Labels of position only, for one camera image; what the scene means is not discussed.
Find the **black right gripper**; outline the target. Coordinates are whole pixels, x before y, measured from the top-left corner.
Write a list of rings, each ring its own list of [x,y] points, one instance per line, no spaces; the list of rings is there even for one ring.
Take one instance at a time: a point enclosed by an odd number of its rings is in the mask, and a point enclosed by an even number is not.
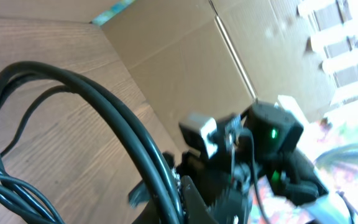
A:
[[[189,176],[200,193],[209,214],[217,223],[247,223],[252,208],[250,186],[255,182],[258,172],[253,152],[237,153],[230,163],[234,166],[233,173],[223,170],[221,157],[215,162],[205,162],[200,158],[184,153],[181,164],[175,165],[174,155],[163,153],[163,158],[172,171],[177,182],[175,189],[179,196],[180,223],[186,222],[186,209],[183,201],[181,178]]]

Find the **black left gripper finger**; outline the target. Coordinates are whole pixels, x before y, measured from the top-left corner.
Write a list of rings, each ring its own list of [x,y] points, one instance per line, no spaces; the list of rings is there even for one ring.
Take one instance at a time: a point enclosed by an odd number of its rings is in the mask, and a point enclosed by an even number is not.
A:
[[[218,224],[209,214],[204,200],[189,176],[181,178],[181,186],[187,224]]]

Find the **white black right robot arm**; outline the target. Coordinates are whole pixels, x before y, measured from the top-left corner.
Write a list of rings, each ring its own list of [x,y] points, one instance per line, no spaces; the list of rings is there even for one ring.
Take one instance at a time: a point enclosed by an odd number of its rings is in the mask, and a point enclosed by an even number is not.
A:
[[[289,111],[256,101],[241,114],[214,119],[189,114],[179,124],[190,147],[175,164],[160,152],[144,126],[131,121],[163,184],[180,223],[247,223],[260,202],[258,181],[266,178],[275,196],[305,207],[314,223],[355,223],[340,193],[331,192],[298,149],[302,124]]]

